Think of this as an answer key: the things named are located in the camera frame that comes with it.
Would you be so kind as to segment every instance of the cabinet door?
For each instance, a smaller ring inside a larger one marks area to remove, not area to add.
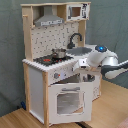
[[[49,87],[49,123],[90,121],[93,84],[54,84]]]

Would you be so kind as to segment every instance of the utensil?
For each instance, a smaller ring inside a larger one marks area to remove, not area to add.
[[[52,49],[52,57],[57,59],[66,57],[66,49]]]

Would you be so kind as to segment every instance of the toy stove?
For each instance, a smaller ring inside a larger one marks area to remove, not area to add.
[[[58,59],[58,58],[53,58],[52,55],[47,55],[40,58],[36,58],[33,61],[45,66],[51,66],[53,64],[61,63],[70,59],[73,59],[73,57],[65,56],[64,58]]]

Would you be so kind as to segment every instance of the oven window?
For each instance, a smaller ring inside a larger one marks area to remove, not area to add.
[[[57,114],[72,114],[83,112],[83,92],[71,92],[57,96]]]
[[[72,7],[72,17],[80,16],[81,7]]]

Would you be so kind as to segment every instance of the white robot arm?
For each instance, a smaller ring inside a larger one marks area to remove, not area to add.
[[[97,68],[99,65],[101,65],[101,74],[108,79],[113,79],[128,71],[128,60],[118,64],[117,54],[109,51],[103,45],[94,47],[88,58],[80,59],[73,67],[73,70],[76,71],[77,68],[80,68],[86,71],[90,67]]]

